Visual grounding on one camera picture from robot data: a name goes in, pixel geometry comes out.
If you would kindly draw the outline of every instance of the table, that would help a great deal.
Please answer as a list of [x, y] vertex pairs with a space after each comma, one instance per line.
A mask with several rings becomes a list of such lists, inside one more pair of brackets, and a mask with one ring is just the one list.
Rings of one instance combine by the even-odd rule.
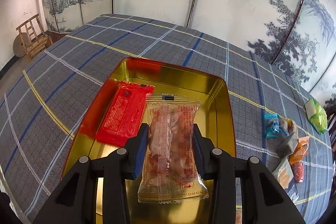
[[[237, 157], [257, 156], [273, 171], [281, 139], [263, 138], [263, 115], [293, 119], [310, 136], [296, 206], [315, 223], [328, 205], [332, 154], [328, 134], [306, 118], [311, 95], [258, 56], [197, 30], [158, 20], [105, 14], [40, 53], [0, 104], [0, 165], [33, 220], [58, 184], [71, 140], [105, 79], [125, 57], [150, 58], [201, 70], [228, 86]], [[237, 207], [241, 207], [239, 181]]]

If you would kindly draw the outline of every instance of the snack package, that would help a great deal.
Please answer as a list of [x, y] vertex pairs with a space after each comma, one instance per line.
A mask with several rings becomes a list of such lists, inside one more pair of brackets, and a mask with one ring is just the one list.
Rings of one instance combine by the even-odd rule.
[[279, 131], [284, 134], [285, 136], [288, 136], [288, 124], [287, 121], [283, 118], [281, 118], [278, 115], [278, 119], [279, 119]]
[[299, 137], [295, 133], [292, 133], [288, 137], [286, 137], [277, 148], [277, 153], [279, 157], [284, 158], [291, 155], [298, 145], [298, 139]]
[[289, 157], [289, 163], [292, 165], [303, 159], [308, 154], [309, 136], [299, 138], [295, 151]]
[[305, 104], [308, 121], [315, 127], [316, 131], [321, 135], [327, 131], [327, 114], [323, 107], [314, 99], [310, 98]]
[[302, 162], [296, 162], [292, 165], [294, 179], [296, 183], [303, 182], [303, 177], [305, 175], [305, 168]]
[[243, 222], [243, 210], [240, 208], [236, 208], [236, 224], [242, 224]]
[[154, 86], [120, 82], [120, 86], [107, 110], [95, 139], [124, 146], [129, 138], [138, 134], [146, 104], [146, 95]]
[[291, 120], [291, 119], [286, 119], [287, 121], [287, 129], [288, 129], [288, 133], [291, 134], [291, 133], [295, 133], [296, 135], [299, 134], [299, 131], [297, 129], [297, 125], [296, 125], [296, 122]]
[[272, 175], [277, 179], [290, 199], [295, 202], [299, 198], [299, 193], [295, 184], [293, 172], [287, 158], [285, 157]]
[[197, 173], [192, 149], [194, 116], [200, 102], [173, 98], [173, 101], [155, 97], [147, 100], [152, 122], [139, 202], [179, 203], [209, 197]]
[[266, 127], [266, 139], [278, 138], [279, 136], [279, 119], [276, 113], [264, 114], [265, 127]]

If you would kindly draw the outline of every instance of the metal tin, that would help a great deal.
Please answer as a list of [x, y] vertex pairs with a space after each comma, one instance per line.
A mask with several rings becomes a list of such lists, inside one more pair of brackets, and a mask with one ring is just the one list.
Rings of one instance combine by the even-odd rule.
[[[118, 147], [96, 141], [105, 113], [118, 89], [118, 81], [154, 85], [155, 93], [174, 93], [202, 102], [195, 116], [203, 136], [212, 140], [232, 156], [236, 156], [236, 142], [230, 99], [223, 79], [194, 69], [140, 58], [125, 58], [104, 83], [85, 114], [73, 140], [63, 174], [81, 157], [105, 157]], [[142, 122], [148, 123], [148, 115]], [[98, 180], [97, 223], [102, 223], [102, 182]], [[212, 181], [207, 181], [209, 198], [175, 204], [139, 203], [137, 198], [141, 176], [126, 181], [131, 222], [135, 223], [206, 223], [208, 220]]]

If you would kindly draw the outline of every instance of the wooden chair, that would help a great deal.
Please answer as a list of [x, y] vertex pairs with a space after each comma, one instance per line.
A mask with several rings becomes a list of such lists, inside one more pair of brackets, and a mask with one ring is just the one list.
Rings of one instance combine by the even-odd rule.
[[[39, 37], [37, 36], [33, 23], [32, 23], [34, 19], [36, 19], [37, 24], [41, 30], [41, 35]], [[29, 39], [29, 42], [27, 44], [25, 43], [23, 36], [22, 36], [21, 27], [23, 26], [25, 26], [26, 28], [26, 32], [27, 32], [28, 39]], [[28, 55], [30, 60], [32, 60], [35, 55], [41, 52], [41, 50], [51, 46], [51, 44], [53, 43], [50, 36], [44, 33], [43, 27], [39, 20], [39, 14], [36, 14], [30, 19], [23, 22], [19, 27], [16, 28], [16, 30], [19, 31], [22, 46], [25, 49], [26, 54]]]

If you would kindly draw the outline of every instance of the white wall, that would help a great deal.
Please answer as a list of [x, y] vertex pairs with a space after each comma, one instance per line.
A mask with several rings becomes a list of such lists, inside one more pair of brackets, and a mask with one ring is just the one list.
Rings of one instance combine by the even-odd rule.
[[[14, 56], [13, 42], [18, 35], [16, 28], [37, 13], [40, 13], [38, 0], [0, 0], [0, 69]], [[46, 30], [44, 15], [42, 18]], [[38, 25], [34, 27], [40, 33]]]

